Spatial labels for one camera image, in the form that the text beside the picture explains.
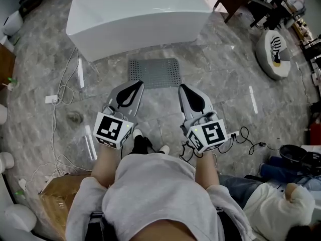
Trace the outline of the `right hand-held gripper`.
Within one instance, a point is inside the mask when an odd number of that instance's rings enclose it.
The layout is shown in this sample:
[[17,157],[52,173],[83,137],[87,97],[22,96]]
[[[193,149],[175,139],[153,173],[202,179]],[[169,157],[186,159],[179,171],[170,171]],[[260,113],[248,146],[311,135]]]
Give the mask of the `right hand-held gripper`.
[[[213,105],[206,94],[191,85],[181,84],[179,99],[187,120],[181,129],[198,153],[216,149],[227,141],[224,121],[218,118],[216,111],[212,111]],[[205,114],[193,118],[196,113]]]

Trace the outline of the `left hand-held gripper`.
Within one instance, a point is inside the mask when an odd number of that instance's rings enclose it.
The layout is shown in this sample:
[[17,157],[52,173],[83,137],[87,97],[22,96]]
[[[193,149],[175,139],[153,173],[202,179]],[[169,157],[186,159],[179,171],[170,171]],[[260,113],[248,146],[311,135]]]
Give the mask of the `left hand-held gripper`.
[[97,114],[93,135],[99,143],[121,149],[137,125],[136,114],[140,105],[144,83],[129,81],[112,90],[108,104]]

